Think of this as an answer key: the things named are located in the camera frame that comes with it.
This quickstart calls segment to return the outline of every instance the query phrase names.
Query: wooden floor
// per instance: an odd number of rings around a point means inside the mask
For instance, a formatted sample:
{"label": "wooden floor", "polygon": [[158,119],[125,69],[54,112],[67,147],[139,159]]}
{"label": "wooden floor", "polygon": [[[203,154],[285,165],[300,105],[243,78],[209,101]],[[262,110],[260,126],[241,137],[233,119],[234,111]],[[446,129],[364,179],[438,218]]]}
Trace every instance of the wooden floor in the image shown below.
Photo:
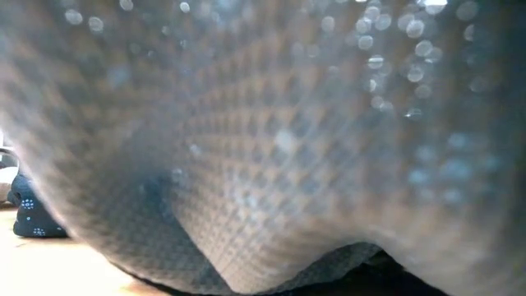
{"label": "wooden floor", "polygon": [[164,295],[70,239],[19,238],[16,209],[0,209],[0,295]]}

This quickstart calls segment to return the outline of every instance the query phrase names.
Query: textured gray fabric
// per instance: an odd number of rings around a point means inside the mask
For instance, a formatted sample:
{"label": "textured gray fabric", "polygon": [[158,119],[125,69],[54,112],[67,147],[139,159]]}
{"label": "textured gray fabric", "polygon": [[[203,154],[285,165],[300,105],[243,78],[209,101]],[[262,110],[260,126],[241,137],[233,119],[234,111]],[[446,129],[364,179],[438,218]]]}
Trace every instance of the textured gray fabric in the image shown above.
{"label": "textured gray fabric", "polygon": [[446,3],[4,0],[0,123],[61,224],[175,289],[335,280],[374,243],[521,295],[524,4]]}

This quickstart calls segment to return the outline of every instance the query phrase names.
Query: floor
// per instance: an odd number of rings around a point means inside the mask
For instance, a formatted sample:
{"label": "floor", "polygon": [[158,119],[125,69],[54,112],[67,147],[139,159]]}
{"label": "floor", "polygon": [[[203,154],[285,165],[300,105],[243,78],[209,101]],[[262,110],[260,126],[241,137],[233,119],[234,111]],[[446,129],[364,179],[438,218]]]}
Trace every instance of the floor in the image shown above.
{"label": "floor", "polygon": [[71,239],[19,238],[16,209],[0,208],[0,295],[164,295]]}

